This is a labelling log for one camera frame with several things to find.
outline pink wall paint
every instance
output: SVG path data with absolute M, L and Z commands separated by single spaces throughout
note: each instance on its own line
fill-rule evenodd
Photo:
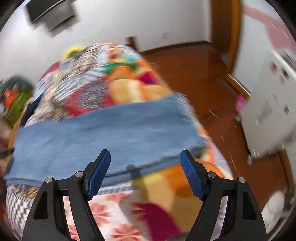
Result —
M 296 42 L 282 20 L 277 20 L 246 4 L 243 5 L 243 13 L 265 24 L 269 39 L 276 50 L 290 49 L 296 55 Z

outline colorful bedspread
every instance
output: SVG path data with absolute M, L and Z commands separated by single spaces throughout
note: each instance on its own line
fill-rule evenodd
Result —
M 42 99 L 26 126 L 44 120 L 69 119 L 117 104 L 157 100 L 171 93 L 157 72 L 133 49 L 110 43 L 93 45 L 76 57 L 54 64 L 41 77 L 31 101 L 40 95 Z M 207 137 L 194 114 L 192 119 L 197 132 Z M 13 146 L 13 141 L 12 138 L 9 146 Z M 227 171 L 214 165 L 210 140 L 196 160 L 208 171 L 231 178 Z M 38 188 L 26 185 L 7 187 L 6 221 L 19 239 L 37 192 Z M 220 221 L 223 221 L 226 200 L 222 199 Z M 71 236 L 79 240 L 67 197 L 64 203 Z M 178 164 L 129 182 L 103 187 L 89 204 L 106 240 L 162 241 L 189 232 L 202 202 L 193 196 Z M 217 222 L 213 238 L 220 230 L 221 224 Z

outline blue towel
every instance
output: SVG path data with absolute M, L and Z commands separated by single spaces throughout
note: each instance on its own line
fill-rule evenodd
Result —
M 111 165 L 102 186 L 131 179 L 128 166 L 146 175 L 179 163 L 188 149 L 198 156 L 206 140 L 196 132 L 187 99 L 175 93 L 153 102 L 117 105 L 71 120 L 43 121 L 20 128 L 6 185 L 41 186 L 44 179 L 83 171 L 102 149 Z

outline blue gripper pad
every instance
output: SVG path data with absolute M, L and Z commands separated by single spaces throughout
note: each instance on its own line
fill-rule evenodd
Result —
M 87 197 L 89 198 L 89 200 L 91 200 L 93 198 L 93 196 L 96 196 L 98 194 L 99 189 L 102 185 L 103 179 L 104 179 L 104 177 L 107 173 L 107 170 L 110 166 L 110 162 L 111 162 L 111 154 L 108 150 L 106 150 L 99 165 L 97 166 L 93 175 L 89 179 L 89 186 L 88 186 L 88 191 L 87 191 Z
M 193 195 L 198 197 L 200 201 L 205 200 L 205 193 L 202 191 L 202 180 L 195 171 L 189 157 L 186 155 L 185 151 L 181 151 L 180 154 L 180 163 L 183 169 L 183 172 L 186 175 L 186 178 L 189 182 L 190 188 L 193 192 Z

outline reddish brown floor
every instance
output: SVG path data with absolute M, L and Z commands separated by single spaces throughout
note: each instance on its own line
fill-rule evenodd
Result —
M 155 63 L 166 83 L 188 96 L 202 125 L 226 158 L 235 178 L 248 181 L 262 209 L 276 190 L 286 187 L 278 156 L 246 163 L 248 156 L 243 132 L 234 125 L 237 93 L 223 80 L 226 67 L 208 45 L 163 50 L 146 56 Z

